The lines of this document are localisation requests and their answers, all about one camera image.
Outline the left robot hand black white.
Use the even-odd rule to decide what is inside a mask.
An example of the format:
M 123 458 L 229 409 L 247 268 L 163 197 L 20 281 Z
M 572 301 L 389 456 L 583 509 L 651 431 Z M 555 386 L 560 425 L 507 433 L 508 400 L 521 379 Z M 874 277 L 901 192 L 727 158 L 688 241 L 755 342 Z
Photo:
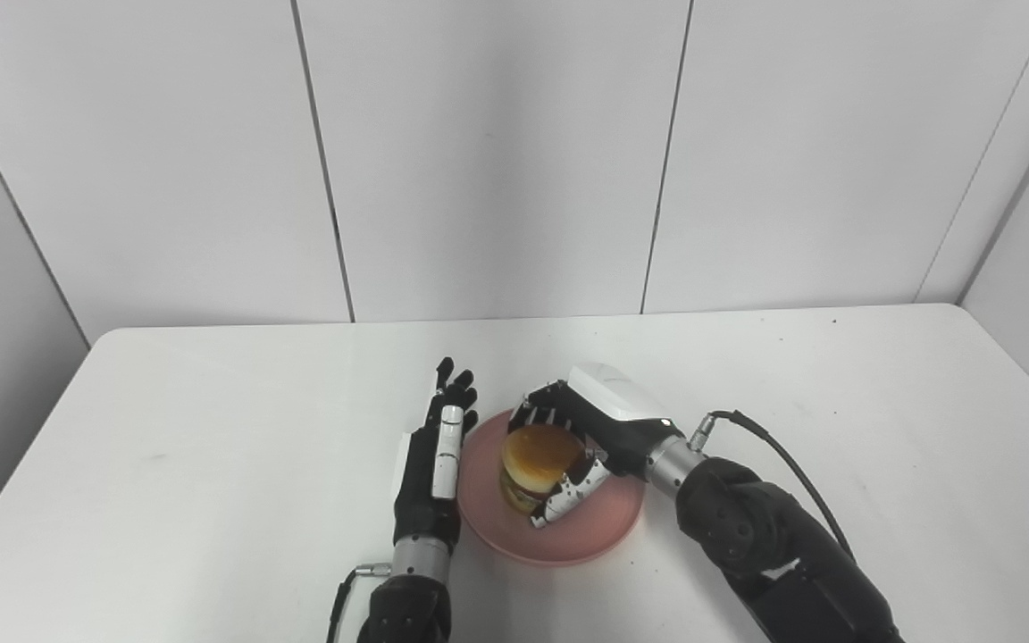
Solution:
M 446 355 L 437 366 L 434 392 L 422 426 L 409 436 L 403 479 L 393 512 L 393 544 L 434 539 L 453 553 L 460 541 L 458 472 L 464 439 L 477 426 L 478 399 L 473 371 L 455 370 Z

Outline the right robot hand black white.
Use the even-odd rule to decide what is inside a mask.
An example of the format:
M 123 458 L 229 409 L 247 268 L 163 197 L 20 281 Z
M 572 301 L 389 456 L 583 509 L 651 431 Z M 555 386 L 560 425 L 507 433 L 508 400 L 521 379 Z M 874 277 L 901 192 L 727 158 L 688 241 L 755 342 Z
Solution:
M 523 398 L 499 449 L 499 488 L 544 530 L 613 477 L 649 480 L 670 446 L 689 443 L 644 388 L 608 363 L 577 363 Z

